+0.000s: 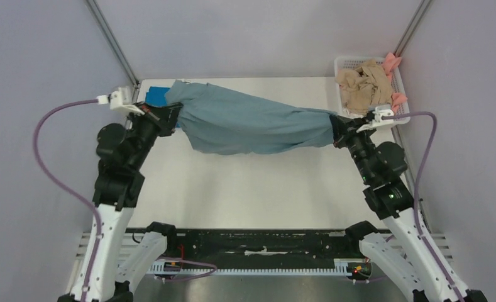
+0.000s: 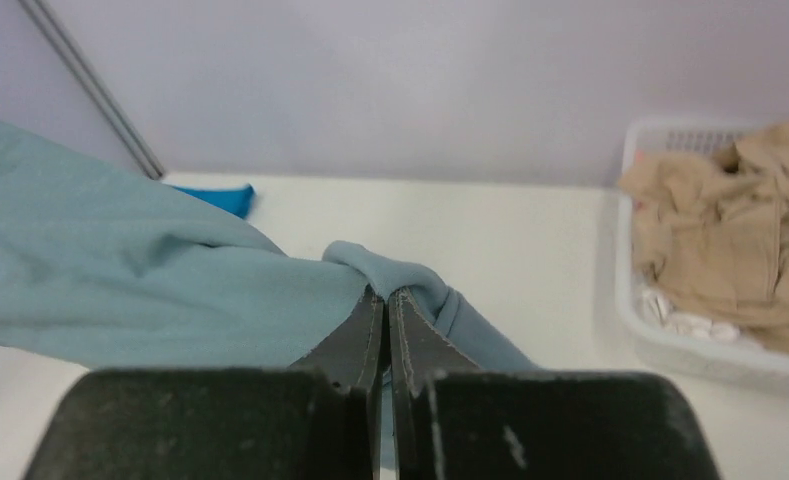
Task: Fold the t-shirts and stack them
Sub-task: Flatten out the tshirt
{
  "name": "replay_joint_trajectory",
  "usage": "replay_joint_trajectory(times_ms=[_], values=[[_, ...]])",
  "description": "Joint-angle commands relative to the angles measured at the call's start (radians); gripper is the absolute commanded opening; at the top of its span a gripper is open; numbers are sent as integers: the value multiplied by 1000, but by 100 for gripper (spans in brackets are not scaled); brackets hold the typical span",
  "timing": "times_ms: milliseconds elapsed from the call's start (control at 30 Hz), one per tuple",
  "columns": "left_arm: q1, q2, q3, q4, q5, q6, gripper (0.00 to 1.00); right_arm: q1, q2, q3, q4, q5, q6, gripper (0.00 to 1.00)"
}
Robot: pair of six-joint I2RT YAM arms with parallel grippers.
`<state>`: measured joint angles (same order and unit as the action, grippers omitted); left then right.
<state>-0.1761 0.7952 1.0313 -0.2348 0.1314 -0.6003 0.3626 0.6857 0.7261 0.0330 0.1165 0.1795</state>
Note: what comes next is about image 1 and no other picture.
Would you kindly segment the grey blue t shirt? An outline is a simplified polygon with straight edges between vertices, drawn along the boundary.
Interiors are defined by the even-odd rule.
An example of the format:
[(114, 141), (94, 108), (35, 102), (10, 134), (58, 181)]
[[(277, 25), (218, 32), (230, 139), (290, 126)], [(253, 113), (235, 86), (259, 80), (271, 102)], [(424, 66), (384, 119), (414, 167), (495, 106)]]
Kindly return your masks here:
[(178, 124), (192, 148), (204, 154), (278, 154), (334, 142), (323, 109), (298, 108), (213, 84), (176, 80), (165, 94), (180, 103)]

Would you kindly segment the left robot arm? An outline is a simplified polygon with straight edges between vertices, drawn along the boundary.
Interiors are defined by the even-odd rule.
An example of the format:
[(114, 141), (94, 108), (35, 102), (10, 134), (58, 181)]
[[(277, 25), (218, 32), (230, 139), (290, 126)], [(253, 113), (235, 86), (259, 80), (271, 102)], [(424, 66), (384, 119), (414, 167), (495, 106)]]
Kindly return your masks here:
[(175, 227), (152, 222), (130, 256), (119, 262), (124, 234), (136, 209), (145, 177), (140, 172), (156, 139), (174, 134), (182, 104), (156, 107), (138, 103), (131, 127), (118, 123), (97, 134), (98, 177), (94, 184), (93, 231), (82, 268), (59, 301), (132, 301), (134, 291), (160, 255), (179, 247)]

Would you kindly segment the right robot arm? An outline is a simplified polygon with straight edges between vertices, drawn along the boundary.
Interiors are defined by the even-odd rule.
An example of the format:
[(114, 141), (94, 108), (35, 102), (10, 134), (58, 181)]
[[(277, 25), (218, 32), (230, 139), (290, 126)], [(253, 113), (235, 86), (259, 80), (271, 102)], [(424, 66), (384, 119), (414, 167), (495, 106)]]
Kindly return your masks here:
[(365, 129), (374, 117), (329, 117), (334, 146), (347, 148), (366, 186), (368, 207), (391, 231), (402, 247), (393, 249), (370, 222), (345, 230), (345, 251), (365, 256), (399, 288), (407, 301), (486, 301), (482, 291), (470, 289), (455, 273), (427, 232), (418, 199), (401, 175), (407, 170), (404, 149), (394, 142), (375, 145), (373, 130)]

